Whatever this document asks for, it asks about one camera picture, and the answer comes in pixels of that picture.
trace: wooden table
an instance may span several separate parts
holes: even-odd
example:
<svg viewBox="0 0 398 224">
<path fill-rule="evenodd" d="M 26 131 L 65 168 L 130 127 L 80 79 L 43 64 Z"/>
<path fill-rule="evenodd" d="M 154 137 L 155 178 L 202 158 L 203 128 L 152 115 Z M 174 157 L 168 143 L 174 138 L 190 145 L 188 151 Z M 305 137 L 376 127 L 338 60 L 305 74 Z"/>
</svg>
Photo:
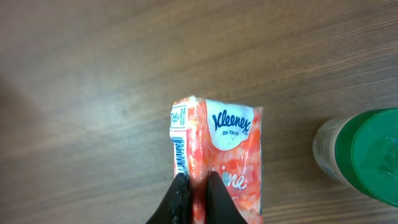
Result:
<svg viewBox="0 0 398 224">
<path fill-rule="evenodd" d="M 398 105 L 398 2 L 3 0 L 0 224 L 144 223 L 188 95 L 265 108 L 266 223 L 397 223 L 330 179 L 322 122 Z"/>
</svg>

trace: wooden surface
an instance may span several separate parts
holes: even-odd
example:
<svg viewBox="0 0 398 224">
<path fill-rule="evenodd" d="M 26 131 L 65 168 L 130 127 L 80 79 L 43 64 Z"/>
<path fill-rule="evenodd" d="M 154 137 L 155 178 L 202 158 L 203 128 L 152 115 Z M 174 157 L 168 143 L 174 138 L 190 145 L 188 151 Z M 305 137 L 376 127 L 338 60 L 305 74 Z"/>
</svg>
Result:
<svg viewBox="0 0 398 224">
<path fill-rule="evenodd" d="M 263 106 L 266 223 L 397 223 L 324 174 L 328 118 L 398 105 L 398 2 L 0 2 L 0 224 L 144 223 L 188 95 Z"/>
</svg>

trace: barcode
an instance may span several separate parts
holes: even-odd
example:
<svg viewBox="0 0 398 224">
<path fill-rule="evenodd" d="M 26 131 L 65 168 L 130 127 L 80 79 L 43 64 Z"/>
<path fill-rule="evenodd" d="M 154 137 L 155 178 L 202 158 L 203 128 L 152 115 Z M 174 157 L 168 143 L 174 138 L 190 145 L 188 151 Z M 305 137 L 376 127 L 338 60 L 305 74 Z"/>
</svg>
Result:
<svg viewBox="0 0 398 224">
<path fill-rule="evenodd" d="M 175 163 L 177 166 L 177 173 L 187 173 L 187 152 L 183 137 L 171 137 L 174 144 Z"/>
</svg>

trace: wood grain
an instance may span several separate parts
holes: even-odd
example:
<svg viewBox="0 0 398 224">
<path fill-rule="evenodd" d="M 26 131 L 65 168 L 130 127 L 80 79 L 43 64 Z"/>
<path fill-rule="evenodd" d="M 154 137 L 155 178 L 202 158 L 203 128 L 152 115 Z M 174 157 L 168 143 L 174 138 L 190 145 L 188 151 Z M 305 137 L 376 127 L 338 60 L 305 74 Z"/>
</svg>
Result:
<svg viewBox="0 0 398 224">
<path fill-rule="evenodd" d="M 312 157 L 328 118 L 398 105 L 396 1 L 0 2 L 0 223 L 144 223 L 169 111 L 265 108 L 266 223 L 397 223 Z"/>
</svg>

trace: plastic wrapper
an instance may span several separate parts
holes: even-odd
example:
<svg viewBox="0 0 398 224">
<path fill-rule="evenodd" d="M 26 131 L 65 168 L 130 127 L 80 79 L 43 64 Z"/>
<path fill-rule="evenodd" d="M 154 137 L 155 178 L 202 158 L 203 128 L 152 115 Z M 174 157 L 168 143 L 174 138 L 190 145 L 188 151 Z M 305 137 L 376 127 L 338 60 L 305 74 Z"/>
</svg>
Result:
<svg viewBox="0 0 398 224">
<path fill-rule="evenodd" d="M 206 223 L 206 177 L 212 170 L 220 174 L 243 218 L 249 224 L 262 223 L 261 117 L 262 108 L 194 96 L 174 103 L 174 175 L 190 177 L 193 223 Z"/>
</svg>

